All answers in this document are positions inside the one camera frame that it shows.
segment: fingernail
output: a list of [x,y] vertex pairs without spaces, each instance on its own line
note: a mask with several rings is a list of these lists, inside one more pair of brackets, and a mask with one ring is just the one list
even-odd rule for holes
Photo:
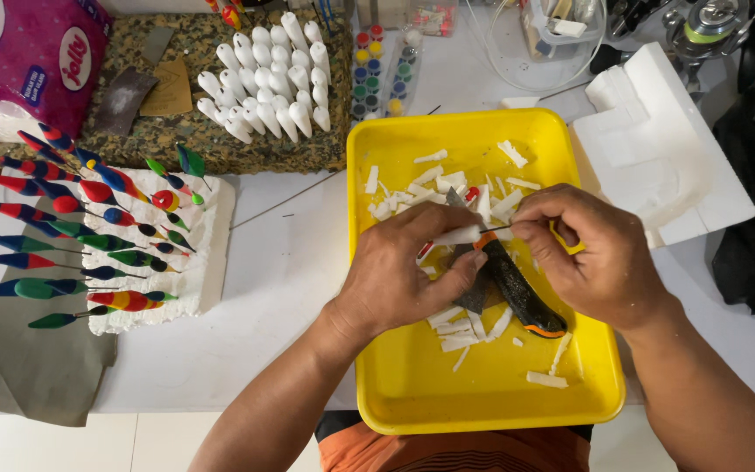
[[477,250],[474,251],[474,265],[477,266],[477,270],[481,269],[483,265],[488,261],[488,254]]

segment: white styrofoam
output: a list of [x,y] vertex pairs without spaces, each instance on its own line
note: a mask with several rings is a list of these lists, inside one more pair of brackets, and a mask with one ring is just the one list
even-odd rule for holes
[[657,43],[585,90],[573,122],[605,196],[636,213],[652,247],[725,228],[755,207]]

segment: right hand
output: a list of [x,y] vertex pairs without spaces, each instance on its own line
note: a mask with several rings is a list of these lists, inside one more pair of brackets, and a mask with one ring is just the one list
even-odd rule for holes
[[[550,221],[568,246],[581,241],[585,248],[569,255]],[[561,300],[621,333],[643,326],[674,300],[651,260],[639,218],[586,191],[567,184],[536,191],[520,202],[511,223]]]

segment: white table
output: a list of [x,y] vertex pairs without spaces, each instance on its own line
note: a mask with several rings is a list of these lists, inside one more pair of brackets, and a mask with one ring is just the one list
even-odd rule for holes
[[[488,22],[484,18],[491,10],[475,11],[481,21]],[[411,113],[428,113],[437,105],[441,105],[437,113],[488,110],[501,98],[529,95],[494,73],[484,59],[467,9],[462,10],[462,17],[453,38],[426,38],[425,62]],[[513,58],[525,56],[516,17],[516,11],[507,12],[498,21],[493,46],[495,56],[503,56],[503,69],[513,69],[509,64],[519,62]],[[514,25],[511,31],[509,24]],[[647,28],[617,47],[635,49],[637,41],[661,39],[662,35],[660,28]],[[386,66],[389,58],[383,61]],[[707,62],[700,72],[703,89],[713,89],[702,103],[709,123],[724,111],[724,105],[717,108],[714,104],[727,100],[729,105],[729,95],[735,94],[735,86],[725,81],[725,77],[735,76],[731,64],[729,60]],[[526,75],[522,79],[541,77],[551,83],[566,72],[560,65],[544,66],[530,64],[538,76],[521,71]],[[575,70],[578,65],[569,67]],[[540,106],[553,109],[568,123],[595,112],[581,88],[544,100]],[[141,327],[119,337],[118,361],[107,370],[94,411],[221,411],[286,349],[335,295],[346,276],[346,176],[345,172],[329,176],[264,173],[226,177],[237,188],[233,225],[309,190],[232,231],[220,305],[200,318]],[[16,197],[12,192],[7,195],[9,201],[36,200]],[[0,234],[17,233],[20,224],[0,214]],[[746,306],[724,305],[707,271],[706,238],[655,250],[655,263],[693,324],[755,392],[755,316],[749,315]],[[0,266],[0,281],[3,272]],[[357,407],[353,370],[328,406]]]

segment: tissue package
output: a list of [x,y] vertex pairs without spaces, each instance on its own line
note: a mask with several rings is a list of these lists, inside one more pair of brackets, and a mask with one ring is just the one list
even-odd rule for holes
[[0,141],[38,121],[77,136],[111,21],[96,0],[0,0]]

